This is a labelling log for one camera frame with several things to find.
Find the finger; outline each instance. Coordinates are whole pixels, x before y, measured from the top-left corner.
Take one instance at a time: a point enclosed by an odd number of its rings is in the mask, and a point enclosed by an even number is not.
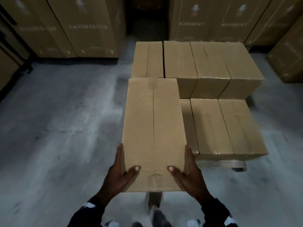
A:
[[[117,148],[117,153],[116,153],[116,158],[115,158],[114,165],[121,168],[121,159],[122,159],[122,144],[120,143],[118,148]]]
[[[186,179],[186,175],[184,175],[178,168],[175,166],[169,166],[167,167],[169,172],[180,181],[181,184],[183,184],[184,179]]]
[[[197,166],[195,157],[192,153],[191,147],[189,145],[185,146],[186,152],[187,152],[187,157],[188,157],[188,164],[189,164],[189,170],[192,169],[192,167]]]
[[[127,185],[137,175],[137,173],[140,170],[141,170],[140,166],[133,166],[129,168],[126,175],[123,176],[125,185]]]

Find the hand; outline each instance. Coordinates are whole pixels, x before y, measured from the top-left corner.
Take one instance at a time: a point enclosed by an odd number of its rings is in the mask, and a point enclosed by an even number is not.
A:
[[[189,172],[187,174],[182,173],[175,166],[169,166],[168,170],[176,179],[179,180],[185,191],[193,198],[195,198],[200,203],[200,205],[202,205],[210,198],[212,198],[212,196],[207,190],[202,172],[196,164],[190,146],[186,145],[185,151],[187,152],[188,156]]]
[[[104,179],[103,185],[96,194],[104,206],[107,206],[111,199],[121,193],[127,184],[135,177],[140,166],[133,166],[127,172],[122,173],[122,144],[117,148],[116,158],[114,164],[109,168],[108,173]]]

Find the gray floor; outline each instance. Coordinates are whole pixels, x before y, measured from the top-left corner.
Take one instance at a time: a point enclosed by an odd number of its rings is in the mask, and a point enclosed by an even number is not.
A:
[[[66,226],[102,185],[121,141],[135,37],[117,65],[34,64],[0,104],[1,226]],[[283,84],[263,54],[252,54],[265,76],[249,101],[269,156],[248,171],[205,169],[210,192],[239,226],[303,226],[303,89]],[[203,214],[184,192],[164,193],[175,227]],[[125,193],[103,223],[151,226],[144,193]]]

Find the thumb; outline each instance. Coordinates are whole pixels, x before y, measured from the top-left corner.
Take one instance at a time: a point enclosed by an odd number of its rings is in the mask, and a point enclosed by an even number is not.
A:
[[[133,166],[131,167],[126,175],[124,175],[124,179],[125,179],[125,183],[129,183],[134,177],[135,175],[140,171],[141,167],[140,166]]]
[[[180,183],[183,183],[186,176],[182,174],[182,172],[178,168],[176,168],[175,166],[169,166],[167,169],[176,179],[180,181]]]

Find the dark sleeve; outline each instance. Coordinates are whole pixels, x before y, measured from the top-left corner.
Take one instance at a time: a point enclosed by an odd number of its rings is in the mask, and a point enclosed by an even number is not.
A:
[[[211,198],[202,205],[205,225],[209,227],[237,227],[229,210],[217,199]]]
[[[98,198],[92,197],[71,218],[68,227],[97,227],[101,224],[105,206]]]

